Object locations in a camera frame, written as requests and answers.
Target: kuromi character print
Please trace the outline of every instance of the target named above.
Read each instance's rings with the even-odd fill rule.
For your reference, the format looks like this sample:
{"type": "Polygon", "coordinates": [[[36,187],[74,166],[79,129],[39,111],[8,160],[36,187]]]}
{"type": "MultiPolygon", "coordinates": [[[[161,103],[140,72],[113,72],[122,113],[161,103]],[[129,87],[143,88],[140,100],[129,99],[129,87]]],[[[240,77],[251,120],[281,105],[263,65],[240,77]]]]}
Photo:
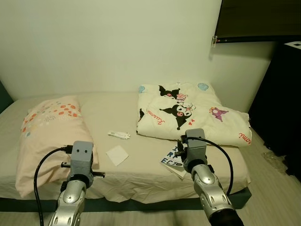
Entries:
{"type": "Polygon", "coordinates": [[[142,111],[142,109],[140,108],[139,110],[139,114],[140,114],[140,118],[139,118],[139,121],[141,120],[141,118],[144,116],[144,112],[142,111]]]}
{"type": "Polygon", "coordinates": [[[160,109],[160,110],[168,114],[172,114],[178,123],[177,130],[180,130],[180,127],[187,121],[189,117],[191,117],[192,115],[191,111],[194,109],[195,106],[193,106],[192,104],[189,105],[189,104],[177,102],[177,105],[174,105],[173,107],[160,109]]]}
{"type": "Polygon", "coordinates": [[[162,97],[169,97],[171,99],[175,99],[180,102],[184,102],[186,97],[188,97],[188,95],[186,95],[186,94],[179,93],[180,88],[169,91],[169,90],[166,90],[163,86],[159,85],[159,91],[160,91],[160,95],[162,97]]]}

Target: blue balloon print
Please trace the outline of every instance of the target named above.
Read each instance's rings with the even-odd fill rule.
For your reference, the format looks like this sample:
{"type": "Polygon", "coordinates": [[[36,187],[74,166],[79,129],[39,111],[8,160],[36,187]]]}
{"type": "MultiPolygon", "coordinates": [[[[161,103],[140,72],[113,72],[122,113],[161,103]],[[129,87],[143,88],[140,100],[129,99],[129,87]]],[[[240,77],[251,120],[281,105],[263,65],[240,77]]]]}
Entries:
{"type": "Polygon", "coordinates": [[[144,86],[139,86],[139,93],[142,93],[145,90],[144,86]]]}
{"type": "Polygon", "coordinates": [[[205,83],[199,83],[198,88],[202,91],[206,91],[209,88],[209,86],[205,83]]]}

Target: beige bed sheet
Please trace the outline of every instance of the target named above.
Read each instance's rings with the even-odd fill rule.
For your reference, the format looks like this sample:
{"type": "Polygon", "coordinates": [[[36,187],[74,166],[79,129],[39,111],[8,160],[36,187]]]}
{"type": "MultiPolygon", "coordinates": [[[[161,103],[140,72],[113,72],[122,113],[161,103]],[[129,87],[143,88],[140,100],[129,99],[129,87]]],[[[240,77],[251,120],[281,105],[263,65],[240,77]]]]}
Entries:
{"type": "MultiPolygon", "coordinates": [[[[152,203],[197,197],[189,174],[181,180],[160,163],[176,142],[136,134],[137,93],[108,92],[78,96],[82,115],[98,152],[100,171],[106,172],[105,178],[95,178],[92,187],[87,190],[87,198],[105,197],[114,202],[134,199],[152,203]],[[110,137],[107,135],[109,130],[129,132],[131,138],[122,140],[110,137]],[[121,145],[129,157],[115,166],[105,152],[117,145],[121,145]]],[[[15,189],[20,126],[28,109],[53,97],[56,96],[18,100],[0,115],[0,197],[21,199],[15,189]]],[[[233,163],[234,193],[247,187],[250,177],[240,150],[235,147],[224,149],[233,163]]],[[[224,190],[227,190],[230,181],[227,159],[212,146],[207,147],[206,155],[224,190]]],[[[57,199],[60,186],[60,181],[42,186],[39,189],[40,198],[57,199]]],[[[24,199],[34,199],[34,194],[24,199]]]]}

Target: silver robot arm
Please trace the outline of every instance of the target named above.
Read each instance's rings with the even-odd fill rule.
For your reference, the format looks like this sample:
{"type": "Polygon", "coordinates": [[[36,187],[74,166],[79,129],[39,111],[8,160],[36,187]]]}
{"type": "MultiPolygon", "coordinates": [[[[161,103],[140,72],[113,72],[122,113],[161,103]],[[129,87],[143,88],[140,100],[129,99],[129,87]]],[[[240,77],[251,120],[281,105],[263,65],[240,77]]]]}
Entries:
{"type": "Polygon", "coordinates": [[[57,209],[49,226],[80,225],[80,215],[84,210],[87,188],[92,185],[94,176],[105,176],[105,173],[92,171],[92,148],[91,142],[76,141],[72,148],[71,164],[62,163],[61,167],[71,168],[71,172],[67,177],[66,188],[62,186],[57,200],[57,209]]]}
{"type": "Polygon", "coordinates": [[[200,197],[209,222],[212,226],[243,226],[213,168],[207,164],[206,142],[187,140],[187,137],[205,138],[205,134],[202,129],[187,130],[182,137],[187,147],[183,148],[181,141],[178,141],[176,155],[181,156],[185,170],[191,174],[194,190],[200,197]]]}

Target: plastic bag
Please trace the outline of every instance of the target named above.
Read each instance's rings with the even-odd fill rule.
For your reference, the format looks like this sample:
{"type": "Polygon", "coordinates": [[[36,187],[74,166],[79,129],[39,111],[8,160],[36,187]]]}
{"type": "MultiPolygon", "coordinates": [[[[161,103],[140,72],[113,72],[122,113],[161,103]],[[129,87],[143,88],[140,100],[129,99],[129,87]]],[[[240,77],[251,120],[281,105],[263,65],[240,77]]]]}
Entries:
{"type": "Polygon", "coordinates": [[[277,169],[280,173],[286,174],[287,166],[283,164],[284,157],[276,156],[272,151],[265,152],[262,154],[264,159],[275,169],[277,169]]]}

